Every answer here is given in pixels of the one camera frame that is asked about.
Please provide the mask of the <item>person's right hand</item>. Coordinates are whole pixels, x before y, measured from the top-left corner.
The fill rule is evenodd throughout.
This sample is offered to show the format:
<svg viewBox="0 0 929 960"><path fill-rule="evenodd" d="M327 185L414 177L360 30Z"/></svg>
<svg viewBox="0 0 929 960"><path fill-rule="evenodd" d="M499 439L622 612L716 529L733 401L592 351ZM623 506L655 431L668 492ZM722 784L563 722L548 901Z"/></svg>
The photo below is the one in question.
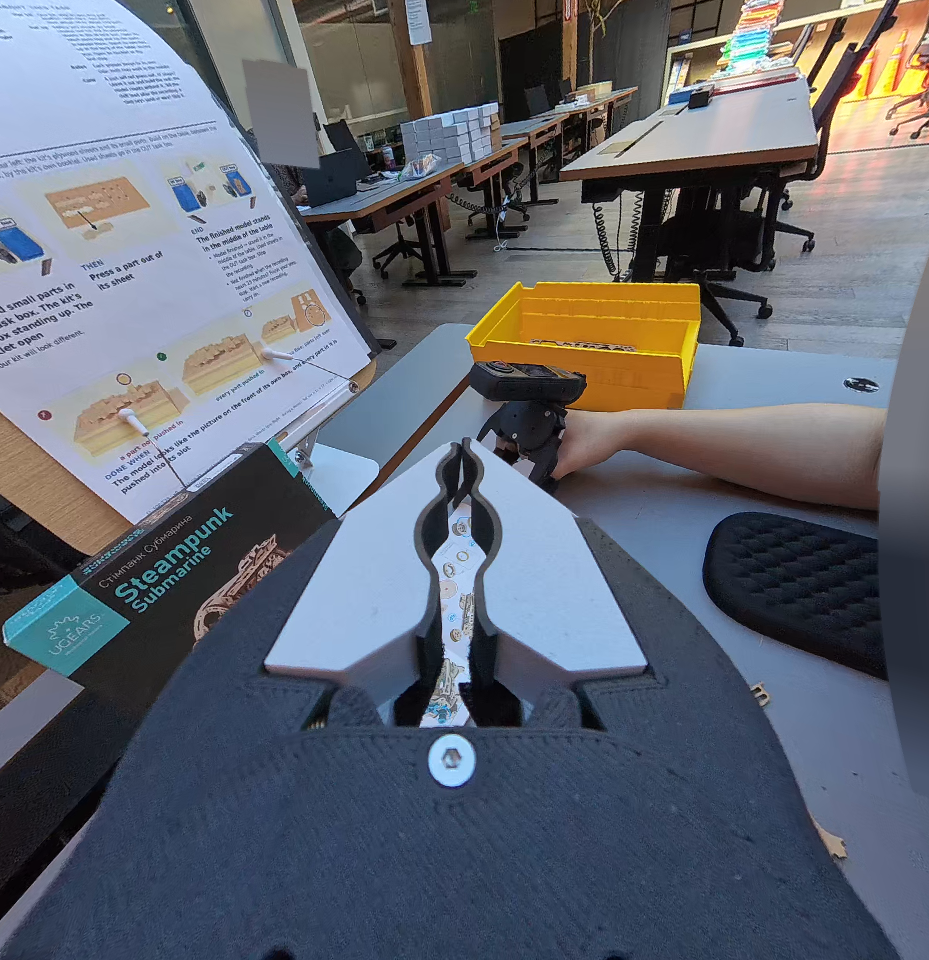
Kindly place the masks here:
<svg viewBox="0 0 929 960"><path fill-rule="evenodd" d="M624 446L622 425L618 413L569 411L552 477L559 481L620 452Z"/></svg>

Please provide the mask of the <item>black padded wrist rest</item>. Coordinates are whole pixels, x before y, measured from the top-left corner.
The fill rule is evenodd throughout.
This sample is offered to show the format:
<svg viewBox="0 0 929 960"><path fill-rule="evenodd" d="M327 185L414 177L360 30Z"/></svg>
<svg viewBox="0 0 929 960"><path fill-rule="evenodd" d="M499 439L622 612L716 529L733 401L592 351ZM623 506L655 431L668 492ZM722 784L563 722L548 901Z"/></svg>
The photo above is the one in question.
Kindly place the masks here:
<svg viewBox="0 0 929 960"><path fill-rule="evenodd" d="M746 628L888 680L875 538L738 512L713 529L702 582L716 607Z"/></svg>

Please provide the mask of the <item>yellow plastic bin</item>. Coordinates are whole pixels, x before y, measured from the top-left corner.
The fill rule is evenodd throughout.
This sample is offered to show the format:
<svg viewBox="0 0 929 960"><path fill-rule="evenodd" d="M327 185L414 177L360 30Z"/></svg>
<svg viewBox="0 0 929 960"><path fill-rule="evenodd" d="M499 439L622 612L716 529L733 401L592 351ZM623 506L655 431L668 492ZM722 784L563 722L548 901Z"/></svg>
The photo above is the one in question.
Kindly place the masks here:
<svg viewBox="0 0 929 960"><path fill-rule="evenodd" d="M466 335L475 361L540 364L586 377L573 408L679 409L698 349L699 287L687 283L514 284ZM535 345L534 338L633 345L635 353Z"/></svg>

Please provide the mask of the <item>stack of white boxes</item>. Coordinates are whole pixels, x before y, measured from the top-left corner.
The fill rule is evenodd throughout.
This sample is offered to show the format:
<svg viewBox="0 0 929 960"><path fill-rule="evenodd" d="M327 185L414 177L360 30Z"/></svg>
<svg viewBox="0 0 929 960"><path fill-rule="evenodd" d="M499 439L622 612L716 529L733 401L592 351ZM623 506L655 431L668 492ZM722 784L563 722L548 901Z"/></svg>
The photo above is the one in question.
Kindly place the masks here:
<svg viewBox="0 0 929 960"><path fill-rule="evenodd" d="M443 162L471 164L502 147L496 101L404 122L400 132L406 162L432 154Z"/></svg>

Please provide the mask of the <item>black office chair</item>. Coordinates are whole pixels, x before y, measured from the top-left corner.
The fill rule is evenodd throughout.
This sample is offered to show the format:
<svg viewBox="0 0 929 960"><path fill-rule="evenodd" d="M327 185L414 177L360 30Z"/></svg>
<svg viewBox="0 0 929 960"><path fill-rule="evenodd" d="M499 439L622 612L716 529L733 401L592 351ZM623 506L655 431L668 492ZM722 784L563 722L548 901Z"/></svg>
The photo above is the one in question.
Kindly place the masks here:
<svg viewBox="0 0 929 960"><path fill-rule="evenodd" d="M760 211L711 209L675 215L660 229L657 253L667 258L667 282L698 286L700 306L729 334L731 347L743 347L744 338L730 321L720 299L758 304L758 317L773 309L765 296L730 287L737 270L767 272L775 264L774 240L766 238L766 219Z"/></svg>
<svg viewBox="0 0 929 960"><path fill-rule="evenodd" d="M879 37L896 23L898 1L887 1L872 24L864 41L855 46L850 44L842 53L839 62L827 81L823 91L812 107L812 117L818 135L818 147L814 156L804 164L798 164L793 171L781 169L774 185L770 187L766 236L762 241L762 251L768 254L773 241L770 232L793 234L803 237L802 252L809 254L815 249L815 235L803 227L781 222L780 207L786 187L792 182L812 182L818 179L827 162L831 139L831 124L840 101L851 94L860 79L861 67L874 50Z"/></svg>

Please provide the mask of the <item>large grey office table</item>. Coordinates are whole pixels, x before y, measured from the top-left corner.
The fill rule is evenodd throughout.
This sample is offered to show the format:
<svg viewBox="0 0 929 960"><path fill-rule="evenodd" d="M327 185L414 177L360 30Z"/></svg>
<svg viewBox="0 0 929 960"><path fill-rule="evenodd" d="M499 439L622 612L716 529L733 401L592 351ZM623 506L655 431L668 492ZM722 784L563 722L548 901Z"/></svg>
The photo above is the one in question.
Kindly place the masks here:
<svg viewBox="0 0 929 960"><path fill-rule="evenodd" d="M587 205L642 193L631 279L651 282L666 191L738 186L766 168L812 160L819 146L812 114L802 77L717 93L706 106L665 106L627 124L560 177L581 182Z"/></svg>

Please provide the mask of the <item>long grey background table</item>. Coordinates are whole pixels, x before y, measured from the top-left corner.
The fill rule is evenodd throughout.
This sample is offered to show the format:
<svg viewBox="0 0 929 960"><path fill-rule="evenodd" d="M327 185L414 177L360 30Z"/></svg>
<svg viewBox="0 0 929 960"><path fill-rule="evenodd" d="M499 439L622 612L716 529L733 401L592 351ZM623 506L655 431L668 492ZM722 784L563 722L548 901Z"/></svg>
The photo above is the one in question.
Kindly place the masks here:
<svg viewBox="0 0 929 960"><path fill-rule="evenodd" d="M558 202L556 198L540 197L541 162L553 166L552 181L558 182L566 163L591 149L595 132L601 131L605 137L610 135L616 109L622 105L626 112L638 90L636 86L625 87L597 96L592 101L562 103L529 119L501 126L504 141L516 140L528 150L530 198L525 202L526 207L551 206Z"/></svg>

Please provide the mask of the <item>black model kit box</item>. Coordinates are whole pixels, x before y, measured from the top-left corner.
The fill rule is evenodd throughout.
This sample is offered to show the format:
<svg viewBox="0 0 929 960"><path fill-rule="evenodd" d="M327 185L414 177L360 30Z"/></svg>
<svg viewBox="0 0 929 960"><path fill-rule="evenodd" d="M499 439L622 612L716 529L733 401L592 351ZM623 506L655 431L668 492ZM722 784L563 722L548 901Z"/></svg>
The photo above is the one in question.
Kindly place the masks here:
<svg viewBox="0 0 929 960"><path fill-rule="evenodd" d="M17 611L3 642L87 690L151 699L333 517L279 443L243 444Z"/></svg>

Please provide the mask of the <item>black laptop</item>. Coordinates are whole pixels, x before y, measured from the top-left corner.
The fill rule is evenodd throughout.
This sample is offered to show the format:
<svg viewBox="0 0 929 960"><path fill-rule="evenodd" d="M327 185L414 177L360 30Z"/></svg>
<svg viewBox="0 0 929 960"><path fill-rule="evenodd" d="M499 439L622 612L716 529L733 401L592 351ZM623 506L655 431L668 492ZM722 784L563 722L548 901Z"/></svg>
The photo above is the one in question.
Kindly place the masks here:
<svg viewBox="0 0 929 960"><path fill-rule="evenodd" d="M318 167L301 167L306 205L319 207L355 195L358 182L371 173L364 154L357 148L336 150L318 158Z"/></svg>

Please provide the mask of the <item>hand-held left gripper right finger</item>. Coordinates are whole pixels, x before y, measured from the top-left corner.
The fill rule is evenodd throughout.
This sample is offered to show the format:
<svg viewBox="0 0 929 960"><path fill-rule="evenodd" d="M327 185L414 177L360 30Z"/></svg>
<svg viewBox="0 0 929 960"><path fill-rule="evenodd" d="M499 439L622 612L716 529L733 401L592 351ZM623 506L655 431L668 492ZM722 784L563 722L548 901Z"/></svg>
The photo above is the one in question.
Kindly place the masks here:
<svg viewBox="0 0 929 960"><path fill-rule="evenodd" d="M639 676L648 660L576 516L479 442L462 441L462 491L482 551L470 682L478 726L519 726L551 686Z"/></svg>

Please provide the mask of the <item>grey table with wood edge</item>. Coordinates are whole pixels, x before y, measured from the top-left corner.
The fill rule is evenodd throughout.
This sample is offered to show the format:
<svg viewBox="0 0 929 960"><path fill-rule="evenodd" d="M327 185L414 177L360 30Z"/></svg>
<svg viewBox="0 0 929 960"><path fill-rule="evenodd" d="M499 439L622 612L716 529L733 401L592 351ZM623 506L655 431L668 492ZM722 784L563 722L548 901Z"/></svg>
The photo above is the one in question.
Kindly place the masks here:
<svg viewBox="0 0 929 960"><path fill-rule="evenodd" d="M353 222L359 234L377 234L400 221L412 218L421 247L424 269L405 287L464 286L477 277L476 270L453 270L439 215L439 200L450 196L454 180L466 169L462 162L443 162L422 178L401 179L371 190L312 206L300 217L307 224L316 248L328 258L327 234Z"/></svg>

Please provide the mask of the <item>white printed instruction sheet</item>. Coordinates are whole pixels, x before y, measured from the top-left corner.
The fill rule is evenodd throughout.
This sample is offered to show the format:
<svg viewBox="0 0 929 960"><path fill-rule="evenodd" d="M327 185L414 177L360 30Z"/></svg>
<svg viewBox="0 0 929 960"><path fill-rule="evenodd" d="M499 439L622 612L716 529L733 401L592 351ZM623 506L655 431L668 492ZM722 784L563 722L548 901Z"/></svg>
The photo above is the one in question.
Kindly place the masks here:
<svg viewBox="0 0 929 960"><path fill-rule="evenodd" d="M80 352L115 447L266 351L371 361L197 72L117 2L0 2L0 371Z"/></svg>

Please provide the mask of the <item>stack of colourful books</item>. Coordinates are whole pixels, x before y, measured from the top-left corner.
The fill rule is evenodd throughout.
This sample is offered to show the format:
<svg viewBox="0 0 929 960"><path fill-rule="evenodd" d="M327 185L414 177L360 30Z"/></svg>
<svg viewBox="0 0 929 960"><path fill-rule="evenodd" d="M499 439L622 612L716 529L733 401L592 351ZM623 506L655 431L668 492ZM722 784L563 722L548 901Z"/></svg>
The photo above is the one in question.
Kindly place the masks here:
<svg viewBox="0 0 929 960"><path fill-rule="evenodd" d="M774 71L793 71L792 46L784 43L775 53L774 34L783 13L784 1L746 1L738 22L719 57L711 81L737 81Z"/></svg>

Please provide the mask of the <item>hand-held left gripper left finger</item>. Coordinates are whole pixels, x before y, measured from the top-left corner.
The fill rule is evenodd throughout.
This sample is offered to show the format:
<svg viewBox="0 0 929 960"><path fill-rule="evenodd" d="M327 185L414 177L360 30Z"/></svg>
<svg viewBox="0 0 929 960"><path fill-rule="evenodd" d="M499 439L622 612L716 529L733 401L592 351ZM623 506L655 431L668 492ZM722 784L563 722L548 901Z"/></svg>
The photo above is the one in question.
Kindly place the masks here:
<svg viewBox="0 0 929 960"><path fill-rule="evenodd" d="M444 444L342 518L266 671L360 688L395 724L421 726L444 654L433 557L461 469L461 444Z"/></svg>

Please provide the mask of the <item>orange traffic cone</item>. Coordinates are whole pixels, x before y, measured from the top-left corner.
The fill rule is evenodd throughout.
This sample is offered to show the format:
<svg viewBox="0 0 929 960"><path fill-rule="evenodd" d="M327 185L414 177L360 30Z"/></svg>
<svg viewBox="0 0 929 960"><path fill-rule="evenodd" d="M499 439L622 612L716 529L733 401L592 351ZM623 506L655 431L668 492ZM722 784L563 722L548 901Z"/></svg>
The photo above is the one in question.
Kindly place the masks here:
<svg viewBox="0 0 929 960"><path fill-rule="evenodd" d="M870 100L880 100L891 97L895 94L901 76L903 74L906 54L908 47L908 31L902 30L898 39L891 46L891 42L886 42L881 49L875 47L875 53L881 53L883 59L877 66L881 67L880 72L874 75L874 82L868 92L867 98Z"/></svg>

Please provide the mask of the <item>illustrated assembly booklet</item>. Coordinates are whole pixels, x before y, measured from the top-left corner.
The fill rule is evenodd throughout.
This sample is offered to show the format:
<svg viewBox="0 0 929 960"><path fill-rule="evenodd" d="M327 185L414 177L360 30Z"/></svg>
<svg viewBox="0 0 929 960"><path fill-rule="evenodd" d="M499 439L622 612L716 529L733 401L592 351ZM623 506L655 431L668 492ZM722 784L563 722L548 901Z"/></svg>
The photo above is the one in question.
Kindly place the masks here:
<svg viewBox="0 0 929 960"><path fill-rule="evenodd" d="M448 536L434 554L438 574L443 654L434 690L420 720L422 728L475 726L466 703L471 683L475 574L486 558L472 531L471 498L462 498L448 517Z"/></svg>

